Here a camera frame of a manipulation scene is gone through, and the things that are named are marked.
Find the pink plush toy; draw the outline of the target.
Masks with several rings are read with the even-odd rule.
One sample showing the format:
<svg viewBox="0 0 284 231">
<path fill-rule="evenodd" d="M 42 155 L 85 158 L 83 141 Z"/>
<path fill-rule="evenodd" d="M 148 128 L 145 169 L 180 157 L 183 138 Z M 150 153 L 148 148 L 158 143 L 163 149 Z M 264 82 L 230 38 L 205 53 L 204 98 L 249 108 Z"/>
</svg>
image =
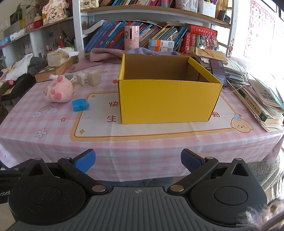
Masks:
<svg viewBox="0 0 284 231">
<path fill-rule="evenodd" d="M 73 96 L 73 85 L 63 75 L 50 75 L 52 80 L 44 90 L 44 98 L 48 102 L 66 103 L 69 102 Z"/>
</svg>

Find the pink purple scarf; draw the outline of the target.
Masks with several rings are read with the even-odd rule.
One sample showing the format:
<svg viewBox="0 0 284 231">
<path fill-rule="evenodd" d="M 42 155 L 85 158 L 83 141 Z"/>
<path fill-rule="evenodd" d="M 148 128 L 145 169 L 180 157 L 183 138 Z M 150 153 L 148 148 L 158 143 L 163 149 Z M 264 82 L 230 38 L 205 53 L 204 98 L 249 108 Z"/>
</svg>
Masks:
<svg viewBox="0 0 284 231">
<path fill-rule="evenodd" d="M 114 63 L 120 64 L 123 54 L 143 54 L 143 55 L 175 55 L 180 56 L 178 52 L 156 52 L 146 48 L 135 48 L 131 50 L 93 48 L 89 53 L 89 61 L 96 63 Z"/>
</svg>

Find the black smartphone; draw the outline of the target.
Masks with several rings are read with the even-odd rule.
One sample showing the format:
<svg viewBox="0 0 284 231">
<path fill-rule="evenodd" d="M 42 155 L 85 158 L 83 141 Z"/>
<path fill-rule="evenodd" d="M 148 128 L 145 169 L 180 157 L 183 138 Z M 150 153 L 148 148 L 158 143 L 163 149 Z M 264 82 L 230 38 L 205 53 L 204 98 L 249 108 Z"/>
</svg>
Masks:
<svg viewBox="0 0 284 231">
<path fill-rule="evenodd" d="M 216 59 L 210 59 L 209 62 L 211 66 L 212 75 L 223 84 L 223 87 L 227 87 L 228 84 L 227 84 L 223 63 Z"/>
</svg>

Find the beige staple box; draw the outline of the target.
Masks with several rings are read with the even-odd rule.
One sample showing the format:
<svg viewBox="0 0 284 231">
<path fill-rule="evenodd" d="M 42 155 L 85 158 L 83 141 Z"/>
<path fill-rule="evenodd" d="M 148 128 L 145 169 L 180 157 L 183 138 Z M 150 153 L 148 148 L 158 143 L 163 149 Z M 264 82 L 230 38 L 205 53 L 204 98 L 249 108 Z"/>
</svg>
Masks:
<svg viewBox="0 0 284 231">
<path fill-rule="evenodd" d="M 101 83 L 101 73 L 99 71 L 91 71 L 87 73 L 88 84 L 96 86 Z"/>
</svg>

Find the dark grey garment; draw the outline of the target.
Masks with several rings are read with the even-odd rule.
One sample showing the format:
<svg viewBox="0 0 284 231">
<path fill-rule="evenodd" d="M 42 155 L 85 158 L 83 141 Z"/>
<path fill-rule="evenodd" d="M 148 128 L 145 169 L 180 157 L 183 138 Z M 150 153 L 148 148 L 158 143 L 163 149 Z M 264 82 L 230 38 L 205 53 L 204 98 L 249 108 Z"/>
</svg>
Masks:
<svg viewBox="0 0 284 231">
<path fill-rule="evenodd" d="M 47 61 L 45 59 L 39 57 L 32 57 L 30 60 L 30 64 L 28 66 L 28 73 L 31 76 L 35 76 L 38 72 L 40 72 L 46 65 Z"/>
</svg>

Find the white shirt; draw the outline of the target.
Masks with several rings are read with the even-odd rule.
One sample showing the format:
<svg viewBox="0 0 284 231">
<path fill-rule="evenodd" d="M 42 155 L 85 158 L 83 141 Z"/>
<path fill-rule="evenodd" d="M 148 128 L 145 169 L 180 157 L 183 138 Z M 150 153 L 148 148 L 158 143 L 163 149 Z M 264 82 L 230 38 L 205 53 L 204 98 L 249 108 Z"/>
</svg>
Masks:
<svg viewBox="0 0 284 231">
<path fill-rule="evenodd" d="M 30 60 L 33 54 L 25 55 L 21 60 L 16 62 L 14 65 L 3 69 L 3 75 L 1 77 L 1 82 L 5 81 L 16 81 L 19 77 L 28 73 L 28 66 L 30 65 Z"/>
</svg>

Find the blue packet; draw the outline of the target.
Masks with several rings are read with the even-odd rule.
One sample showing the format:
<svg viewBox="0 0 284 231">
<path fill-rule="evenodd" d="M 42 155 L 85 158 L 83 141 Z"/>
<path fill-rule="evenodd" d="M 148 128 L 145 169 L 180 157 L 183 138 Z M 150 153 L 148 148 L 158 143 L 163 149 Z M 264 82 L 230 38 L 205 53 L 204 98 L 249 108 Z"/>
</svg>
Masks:
<svg viewBox="0 0 284 231">
<path fill-rule="evenodd" d="M 85 98 L 72 101 L 72 109 L 74 111 L 84 111 L 89 108 L 89 102 Z"/>
</svg>

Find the wooden chess box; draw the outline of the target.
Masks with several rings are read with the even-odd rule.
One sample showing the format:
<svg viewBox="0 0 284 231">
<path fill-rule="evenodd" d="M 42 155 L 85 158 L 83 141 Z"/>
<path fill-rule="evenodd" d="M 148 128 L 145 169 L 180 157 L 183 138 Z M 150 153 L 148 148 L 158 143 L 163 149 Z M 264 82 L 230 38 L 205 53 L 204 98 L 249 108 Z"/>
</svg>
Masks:
<svg viewBox="0 0 284 231">
<path fill-rule="evenodd" d="M 77 56 L 73 56 L 68 58 L 68 60 L 63 63 L 62 65 L 58 66 L 58 67 L 50 67 L 50 66 L 46 66 L 44 67 L 40 72 L 38 72 L 35 75 L 35 79 L 36 82 L 44 82 L 44 81 L 49 81 L 50 79 L 50 75 L 61 75 L 64 72 L 66 72 L 67 69 L 69 69 L 74 63 L 76 63 L 78 60 Z"/>
</svg>

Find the orange white box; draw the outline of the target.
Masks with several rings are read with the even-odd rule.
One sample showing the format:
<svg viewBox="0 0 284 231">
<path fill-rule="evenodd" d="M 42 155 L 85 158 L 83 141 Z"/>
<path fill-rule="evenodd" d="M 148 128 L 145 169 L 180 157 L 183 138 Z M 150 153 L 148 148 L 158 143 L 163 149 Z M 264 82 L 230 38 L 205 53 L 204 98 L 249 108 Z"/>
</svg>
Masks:
<svg viewBox="0 0 284 231">
<path fill-rule="evenodd" d="M 149 47 L 169 47 L 173 48 L 175 45 L 174 41 L 169 40 L 159 40 L 159 39 L 150 39 L 148 42 Z"/>
<path fill-rule="evenodd" d="M 173 52 L 173 47 L 148 47 L 153 52 Z"/>
</svg>

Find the yellow tape roll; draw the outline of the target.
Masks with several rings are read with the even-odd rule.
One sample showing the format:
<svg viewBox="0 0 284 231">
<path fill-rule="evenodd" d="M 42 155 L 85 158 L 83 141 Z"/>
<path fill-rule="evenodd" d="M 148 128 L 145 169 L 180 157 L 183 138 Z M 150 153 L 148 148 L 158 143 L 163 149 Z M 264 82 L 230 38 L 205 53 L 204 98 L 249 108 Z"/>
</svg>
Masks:
<svg viewBox="0 0 284 231">
<path fill-rule="evenodd" d="M 68 75 L 65 75 L 64 77 L 72 83 L 73 87 L 75 87 L 76 81 L 77 81 L 76 76 L 68 74 Z"/>
</svg>

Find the brown paper envelope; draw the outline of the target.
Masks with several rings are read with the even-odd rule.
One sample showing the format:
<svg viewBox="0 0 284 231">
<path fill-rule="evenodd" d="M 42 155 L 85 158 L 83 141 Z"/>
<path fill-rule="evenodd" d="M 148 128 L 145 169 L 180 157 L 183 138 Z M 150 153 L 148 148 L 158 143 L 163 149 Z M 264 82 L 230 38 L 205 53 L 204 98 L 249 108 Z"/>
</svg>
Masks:
<svg viewBox="0 0 284 231">
<path fill-rule="evenodd" d="M 227 63 L 228 59 L 223 52 L 217 50 L 208 50 L 208 49 L 195 49 L 195 53 L 199 57 L 208 58 L 208 59 L 215 59 L 222 61 L 223 63 Z"/>
</svg>

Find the beige tissue pack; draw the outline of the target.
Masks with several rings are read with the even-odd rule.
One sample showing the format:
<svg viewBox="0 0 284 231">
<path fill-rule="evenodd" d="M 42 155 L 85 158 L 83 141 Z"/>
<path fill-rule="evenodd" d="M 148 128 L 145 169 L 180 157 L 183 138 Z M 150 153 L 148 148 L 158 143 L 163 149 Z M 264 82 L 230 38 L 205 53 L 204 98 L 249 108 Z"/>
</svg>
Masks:
<svg viewBox="0 0 284 231">
<path fill-rule="evenodd" d="M 78 56 L 79 52 L 76 52 L 71 47 L 58 48 L 47 54 L 47 62 L 50 67 L 58 67 L 66 63 L 71 57 Z"/>
</svg>

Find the pink cylindrical device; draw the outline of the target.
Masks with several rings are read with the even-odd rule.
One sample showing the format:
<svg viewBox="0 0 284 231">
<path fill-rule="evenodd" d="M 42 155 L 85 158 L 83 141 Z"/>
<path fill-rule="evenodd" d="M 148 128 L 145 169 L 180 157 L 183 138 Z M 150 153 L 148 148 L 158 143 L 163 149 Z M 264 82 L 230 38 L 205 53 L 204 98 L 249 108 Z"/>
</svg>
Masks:
<svg viewBox="0 0 284 231">
<path fill-rule="evenodd" d="M 139 32 L 139 26 L 124 27 L 124 50 L 131 50 L 139 47 Z"/>
</svg>

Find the white bookshelf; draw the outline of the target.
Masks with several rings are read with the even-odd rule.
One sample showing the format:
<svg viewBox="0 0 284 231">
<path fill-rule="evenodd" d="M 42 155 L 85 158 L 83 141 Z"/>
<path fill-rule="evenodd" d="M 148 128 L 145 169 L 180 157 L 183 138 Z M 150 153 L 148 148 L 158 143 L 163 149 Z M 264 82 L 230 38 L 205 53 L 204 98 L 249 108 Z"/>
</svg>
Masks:
<svg viewBox="0 0 284 231">
<path fill-rule="evenodd" d="M 230 7 L 230 10 L 232 11 L 231 21 L 227 23 L 203 14 L 160 6 L 118 5 L 81 10 L 80 2 L 74 1 L 72 17 L 59 20 L 52 24 L 46 24 L 38 29 L 27 32 L 2 47 L 1 55 L 3 55 L 4 63 L 7 66 L 13 65 L 25 54 L 24 45 L 27 44 L 31 49 L 31 52 L 35 56 L 39 56 L 41 52 L 46 51 L 46 45 L 51 44 L 54 39 L 58 38 L 61 31 L 64 30 L 68 35 L 75 39 L 75 48 L 79 51 L 79 57 L 83 58 L 85 56 L 83 39 L 86 35 L 82 33 L 82 22 L 85 21 L 88 26 L 92 26 L 101 19 L 107 21 L 149 21 L 161 25 L 165 25 L 168 22 L 179 21 L 183 25 L 194 24 L 208 28 L 211 28 L 212 26 L 224 27 L 229 30 L 229 35 L 228 41 L 226 43 L 221 43 L 221 46 L 228 48 L 231 39 L 235 37 L 236 8 L 237 1 L 233 1 L 233 5 Z"/>
</svg>

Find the pink checkered tablecloth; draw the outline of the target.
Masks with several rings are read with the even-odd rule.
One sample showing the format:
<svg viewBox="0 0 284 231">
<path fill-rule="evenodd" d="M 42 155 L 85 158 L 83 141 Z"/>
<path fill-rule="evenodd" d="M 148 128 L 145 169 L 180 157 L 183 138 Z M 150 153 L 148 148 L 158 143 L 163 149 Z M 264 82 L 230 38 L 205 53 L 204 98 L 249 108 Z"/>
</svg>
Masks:
<svg viewBox="0 0 284 231">
<path fill-rule="evenodd" d="M 246 162 L 277 155 L 283 132 L 266 132 L 231 92 L 223 92 L 209 121 L 122 124 L 117 78 L 120 66 L 95 67 L 97 86 L 76 85 L 73 99 L 86 98 L 89 109 L 76 112 L 71 103 L 49 103 L 34 85 L 1 123 L 1 161 L 7 167 L 40 157 L 56 162 L 93 149 L 96 163 L 89 175 L 102 181 L 184 176 L 181 151 L 192 150 L 220 162 Z"/>
</svg>

